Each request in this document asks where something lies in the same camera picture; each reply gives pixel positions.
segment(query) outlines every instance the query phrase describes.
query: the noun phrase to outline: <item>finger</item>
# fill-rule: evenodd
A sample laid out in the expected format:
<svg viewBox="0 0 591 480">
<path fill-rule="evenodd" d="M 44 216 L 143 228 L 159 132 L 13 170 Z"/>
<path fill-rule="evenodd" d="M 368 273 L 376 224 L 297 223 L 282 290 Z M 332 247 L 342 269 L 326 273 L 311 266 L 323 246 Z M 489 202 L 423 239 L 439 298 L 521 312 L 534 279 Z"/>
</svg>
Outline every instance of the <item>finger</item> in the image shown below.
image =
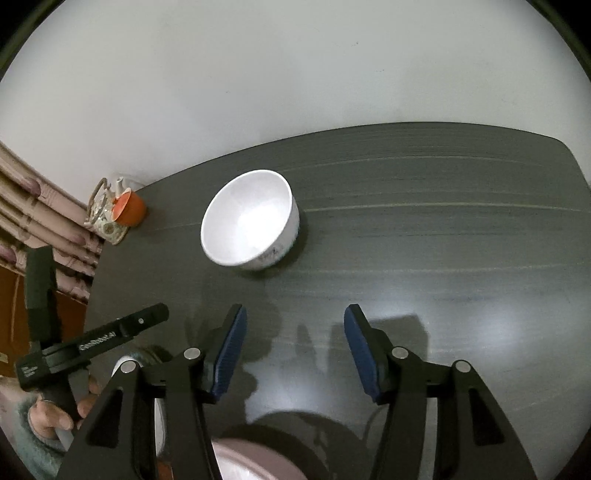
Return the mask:
<svg viewBox="0 0 591 480">
<path fill-rule="evenodd" d="M 37 400 L 29 412 L 31 426 L 43 438 L 56 437 L 55 429 L 71 430 L 74 422 L 70 416 L 52 402 Z"/>
<path fill-rule="evenodd" d="M 96 378 L 90 375 L 88 377 L 88 391 L 94 395 L 100 395 L 102 388 Z"/>
<path fill-rule="evenodd" d="M 97 398 L 96 395 L 91 394 L 78 402 L 78 413 L 80 414 L 80 417 L 85 419 L 88 416 L 92 407 L 95 405 Z"/>
</svg>

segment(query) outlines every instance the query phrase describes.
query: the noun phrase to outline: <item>sleeve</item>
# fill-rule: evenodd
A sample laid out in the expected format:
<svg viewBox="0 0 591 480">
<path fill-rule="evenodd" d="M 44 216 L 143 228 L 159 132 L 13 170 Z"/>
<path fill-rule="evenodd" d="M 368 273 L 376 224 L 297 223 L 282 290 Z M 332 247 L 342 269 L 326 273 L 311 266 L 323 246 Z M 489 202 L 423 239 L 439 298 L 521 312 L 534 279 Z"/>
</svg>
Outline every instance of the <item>sleeve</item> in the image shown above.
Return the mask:
<svg viewBox="0 0 591 480">
<path fill-rule="evenodd" d="M 35 479 L 54 480 L 64 457 L 64 449 L 59 440 L 37 436 L 31 427 L 29 409 L 35 401 L 32 398 L 17 406 L 15 450 Z"/>
</svg>

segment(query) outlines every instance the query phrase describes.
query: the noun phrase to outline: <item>metal screw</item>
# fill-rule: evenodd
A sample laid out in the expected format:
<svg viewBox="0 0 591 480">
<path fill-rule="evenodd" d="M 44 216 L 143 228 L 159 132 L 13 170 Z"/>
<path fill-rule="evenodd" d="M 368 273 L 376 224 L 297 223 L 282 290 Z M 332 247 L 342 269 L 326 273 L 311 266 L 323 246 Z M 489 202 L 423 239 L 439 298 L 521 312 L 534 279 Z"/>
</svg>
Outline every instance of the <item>metal screw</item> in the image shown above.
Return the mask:
<svg viewBox="0 0 591 480">
<path fill-rule="evenodd" d="M 127 360 L 121 364 L 121 371 L 124 374 L 130 374 L 135 370 L 135 362 L 133 360 Z"/>
<path fill-rule="evenodd" d="M 467 374 L 470 370 L 472 370 L 470 364 L 468 362 L 465 362 L 464 360 L 456 362 L 456 368 L 459 372 L 462 372 L 463 374 Z"/>
<path fill-rule="evenodd" d="M 187 348 L 183 355 L 187 360 L 195 360 L 201 355 L 201 350 L 195 347 Z"/>
<path fill-rule="evenodd" d="M 394 347 L 392 348 L 392 356 L 394 358 L 404 360 L 406 357 L 408 357 L 408 350 L 401 346 Z"/>
</svg>

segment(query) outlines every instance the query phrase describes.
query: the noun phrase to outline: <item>blue gripper pad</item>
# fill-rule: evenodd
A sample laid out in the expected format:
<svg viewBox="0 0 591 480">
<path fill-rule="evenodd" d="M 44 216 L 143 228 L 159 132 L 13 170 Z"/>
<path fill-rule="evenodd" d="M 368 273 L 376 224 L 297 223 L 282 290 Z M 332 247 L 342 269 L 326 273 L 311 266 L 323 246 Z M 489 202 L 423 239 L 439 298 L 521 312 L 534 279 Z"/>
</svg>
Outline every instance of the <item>blue gripper pad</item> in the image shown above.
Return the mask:
<svg viewBox="0 0 591 480">
<path fill-rule="evenodd" d="M 222 326 L 222 331 L 224 330 L 227 331 L 227 334 L 219 346 L 219 353 L 214 361 L 213 384 L 209 391 L 216 401 L 228 391 L 230 380 L 242 350 L 242 343 L 246 336 L 246 309 L 244 307 L 241 305 L 232 307 Z"/>
<path fill-rule="evenodd" d="M 345 336 L 363 385 L 363 391 L 374 403 L 380 403 L 381 380 L 388 372 L 388 357 L 380 348 L 363 311 L 357 304 L 345 310 Z"/>
</svg>

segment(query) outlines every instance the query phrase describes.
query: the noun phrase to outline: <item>orange cup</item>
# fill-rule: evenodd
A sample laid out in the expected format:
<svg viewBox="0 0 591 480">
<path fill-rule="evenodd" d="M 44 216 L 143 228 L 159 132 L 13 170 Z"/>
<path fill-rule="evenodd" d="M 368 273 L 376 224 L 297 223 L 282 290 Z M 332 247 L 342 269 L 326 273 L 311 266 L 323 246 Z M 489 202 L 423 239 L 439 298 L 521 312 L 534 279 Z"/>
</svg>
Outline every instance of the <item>orange cup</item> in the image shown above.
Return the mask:
<svg viewBox="0 0 591 480">
<path fill-rule="evenodd" d="M 146 216 L 146 204 L 131 189 L 125 189 L 113 205 L 113 220 L 120 225 L 138 226 Z"/>
</svg>

